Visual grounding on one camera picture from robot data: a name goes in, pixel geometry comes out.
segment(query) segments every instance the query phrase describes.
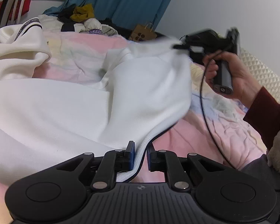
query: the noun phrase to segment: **quilted white padding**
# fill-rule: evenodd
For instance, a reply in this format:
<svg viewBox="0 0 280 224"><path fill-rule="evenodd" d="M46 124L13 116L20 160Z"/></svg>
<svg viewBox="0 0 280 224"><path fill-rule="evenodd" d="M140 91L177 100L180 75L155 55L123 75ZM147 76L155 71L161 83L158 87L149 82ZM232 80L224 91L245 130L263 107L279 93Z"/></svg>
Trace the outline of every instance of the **quilted white padding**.
<svg viewBox="0 0 280 224"><path fill-rule="evenodd" d="M243 48L241 59L257 81L280 103L280 77Z"/></svg>

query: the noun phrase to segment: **maroon cuff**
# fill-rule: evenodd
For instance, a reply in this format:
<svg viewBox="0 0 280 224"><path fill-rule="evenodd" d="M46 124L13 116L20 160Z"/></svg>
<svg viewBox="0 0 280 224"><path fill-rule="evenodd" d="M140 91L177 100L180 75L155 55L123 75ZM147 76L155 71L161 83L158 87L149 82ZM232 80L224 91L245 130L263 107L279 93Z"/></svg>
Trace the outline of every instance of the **maroon cuff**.
<svg viewBox="0 0 280 224"><path fill-rule="evenodd" d="M260 135L267 149L273 146L274 137L280 131L280 104L262 87L244 117Z"/></svg>

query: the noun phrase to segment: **red cloth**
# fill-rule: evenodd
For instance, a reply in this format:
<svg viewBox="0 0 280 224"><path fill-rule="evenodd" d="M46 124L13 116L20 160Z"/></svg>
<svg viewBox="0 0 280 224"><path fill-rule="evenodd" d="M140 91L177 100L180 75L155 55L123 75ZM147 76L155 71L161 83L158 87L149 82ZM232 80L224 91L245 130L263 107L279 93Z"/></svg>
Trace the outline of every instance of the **red cloth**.
<svg viewBox="0 0 280 224"><path fill-rule="evenodd" d="M31 2L31 0L25 0L24 1L22 16L29 12L30 2ZM20 5L21 5L21 0L18 0L17 8L16 8L16 11L15 11L15 19L18 17L19 10L20 10ZM11 21L11 17L13 15L13 8L11 9L10 14L8 16L9 21Z"/></svg>
<svg viewBox="0 0 280 224"><path fill-rule="evenodd" d="M273 146L274 137L280 131L280 104L262 87L244 120L260 135L267 149Z"/></svg>

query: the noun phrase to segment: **mustard yellow cloth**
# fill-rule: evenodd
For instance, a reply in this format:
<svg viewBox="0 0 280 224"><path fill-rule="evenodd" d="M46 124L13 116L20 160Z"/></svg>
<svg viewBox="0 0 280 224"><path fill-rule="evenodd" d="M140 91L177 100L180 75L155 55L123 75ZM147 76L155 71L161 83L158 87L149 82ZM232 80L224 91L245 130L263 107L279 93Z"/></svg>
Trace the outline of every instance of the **mustard yellow cloth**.
<svg viewBox="0 0 280 224"><path fill-rule="evenodd" d="M70 16L71 20L78 23L81 23L90 18L94 18L94 11L91 3L83 7L75 7L74 14Z"/></svg>

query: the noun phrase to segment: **white wall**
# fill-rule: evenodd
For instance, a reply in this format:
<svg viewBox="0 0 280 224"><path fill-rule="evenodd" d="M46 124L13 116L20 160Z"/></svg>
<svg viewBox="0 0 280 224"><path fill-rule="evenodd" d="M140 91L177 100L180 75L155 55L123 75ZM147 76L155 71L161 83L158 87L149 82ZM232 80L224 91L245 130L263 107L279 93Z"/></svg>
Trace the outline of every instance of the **white wall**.
<svg viewBox="0 0 280 224"><path fill-rule="evenodd" d="M29 12L21 17L20 23L37 17L52 6L59 7L64 1L65 0L31 0Z"/></svg>
<svg viewBox="0 0 280 224"><path fill-rule="evenodd" d="M156 31L177 38L236 26L241 46L280 76L280 0L171 0Z"/></svg>

